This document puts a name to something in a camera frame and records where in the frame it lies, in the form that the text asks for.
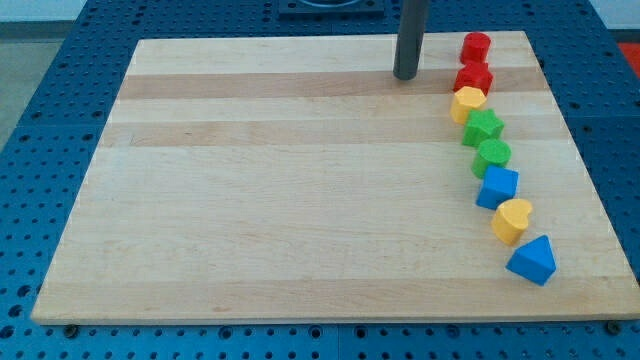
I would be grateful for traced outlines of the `grey cylindrical robot arm rod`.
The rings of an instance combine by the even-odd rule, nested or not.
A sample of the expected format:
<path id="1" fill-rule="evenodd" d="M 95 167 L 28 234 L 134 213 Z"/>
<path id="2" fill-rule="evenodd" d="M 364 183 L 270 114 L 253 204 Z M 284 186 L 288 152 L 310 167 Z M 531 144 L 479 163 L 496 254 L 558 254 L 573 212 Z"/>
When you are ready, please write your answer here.
<path id="1" fill-rule="evenodd" d="M 416 77 L 430 0 L 404 0 L 397 34 L 393 75 L 401 81 Z"/>

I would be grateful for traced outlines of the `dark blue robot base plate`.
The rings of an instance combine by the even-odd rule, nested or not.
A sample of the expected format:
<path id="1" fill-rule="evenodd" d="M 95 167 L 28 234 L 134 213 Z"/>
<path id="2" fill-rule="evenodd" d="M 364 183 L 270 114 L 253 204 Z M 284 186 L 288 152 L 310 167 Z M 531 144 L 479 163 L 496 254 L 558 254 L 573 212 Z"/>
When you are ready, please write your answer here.
<path id="1" fill-rule="evenodd" d="M 333 15 L 383 15 L 383 0 L 277 0 L 280 18 Z"/>

